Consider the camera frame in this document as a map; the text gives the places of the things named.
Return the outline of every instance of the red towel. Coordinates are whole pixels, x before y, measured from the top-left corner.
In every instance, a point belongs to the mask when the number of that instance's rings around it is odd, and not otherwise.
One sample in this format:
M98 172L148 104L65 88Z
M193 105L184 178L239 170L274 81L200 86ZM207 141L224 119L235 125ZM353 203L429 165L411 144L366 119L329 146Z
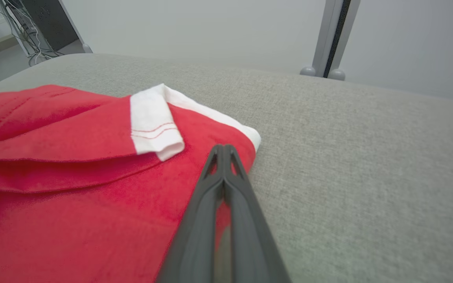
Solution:
M218 143L248 171L260 137L164 85L0 93L0 282L154 281Z

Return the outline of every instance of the floor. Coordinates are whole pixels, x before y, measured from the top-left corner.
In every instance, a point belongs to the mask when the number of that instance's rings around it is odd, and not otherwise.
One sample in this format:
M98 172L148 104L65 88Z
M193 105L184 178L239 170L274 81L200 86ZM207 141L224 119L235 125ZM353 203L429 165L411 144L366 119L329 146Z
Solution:
M64 54L83 53L83 47L79 40L65 46L59 52ZM38 59L38 63L44 61L43 58ZM14 75L29 67L29 58L26 57L20 45L15 45L7 50L0 52L0 81Z

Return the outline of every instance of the red stitching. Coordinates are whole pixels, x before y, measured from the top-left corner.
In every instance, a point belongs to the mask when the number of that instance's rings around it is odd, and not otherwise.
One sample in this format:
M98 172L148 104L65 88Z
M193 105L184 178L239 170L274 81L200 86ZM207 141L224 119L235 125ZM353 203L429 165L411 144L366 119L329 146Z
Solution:
M153 130L151 130L151 131L142 131L142 130L134 130L134 129L132 129L132 130L133 130L133 131L140 131L140 132L152 132L152 131L156 131L156 130L160 129L160 128L161 128L162 126L164 126L164 125L169 125L169 124L174 124L174 123L173 123L173 122L163 123L162 125L156 127L155 129L153 129Z
M52 90L52 91L49 91L49 92L45 92L45 93L38 94L38 95L36 95L36 96L31 96L31 97L28 97L27 100L32 99L32 98L35 98L35 97L43 97L44 95L49 94L49 93L52 93L52 92L58 92L58 90ZM14 100L16 100L16 99L19 99L19 98L22 98L22 97L20 97L19 95L16 95L14 98L9 99L7 102L1 104L1 105L0 105L0 108L3 107L3 106L5 106L6 104L8 104L8 103L10 103L10 102L12 102L12 101L14 101Z
M153 138L147 138L145 136L138 136L136 134L131 134L131 136L137 136L138 138L146 138L147 140L153 140L154 138L158 138L158 136L160 136L161 134L163 134L165 131L167 130L177 130L178 128L169 128L169 129L165 129L163 131L160 132L160 134L157 134L156 136L154 136Z
M66 93L71 93L71 92L73 92L73 91L75 91L75 90L76 90L76 89L74 88L74 89L72 89L72 90L70 90L70 91L68 91L68 92L61 92L61 93L52 94L52 95L50 95L48 98L56 97L56 96L63 95L63 94L66 94Z
M32 97L28 97L26 100L24 100L24 102L22 102L21 104L19 104L17 107L15 107L14 109L11 109L11 111L9 113L7 113L3 118L0 119L0 125L3 123L3 121L8 118L15 110L17 110L18 108L20 108L20 106L24 105L26 102L28 102L29 100L31 100Z

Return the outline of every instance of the fabric cushion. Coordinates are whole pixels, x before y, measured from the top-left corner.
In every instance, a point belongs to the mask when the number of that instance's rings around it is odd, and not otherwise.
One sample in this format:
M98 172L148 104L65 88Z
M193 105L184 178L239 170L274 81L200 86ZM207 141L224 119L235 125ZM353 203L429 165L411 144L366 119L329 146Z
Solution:
M294 283L453 282L453 101L104 54L40 63L0 91L160 83L259 131L250 181Z

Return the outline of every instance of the towel fold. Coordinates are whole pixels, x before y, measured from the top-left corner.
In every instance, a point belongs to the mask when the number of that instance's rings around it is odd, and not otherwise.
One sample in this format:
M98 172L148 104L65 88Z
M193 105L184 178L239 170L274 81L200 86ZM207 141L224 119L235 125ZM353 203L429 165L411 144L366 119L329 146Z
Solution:
M0 282L153 281L210 149L260 141L165 85L0 93Z

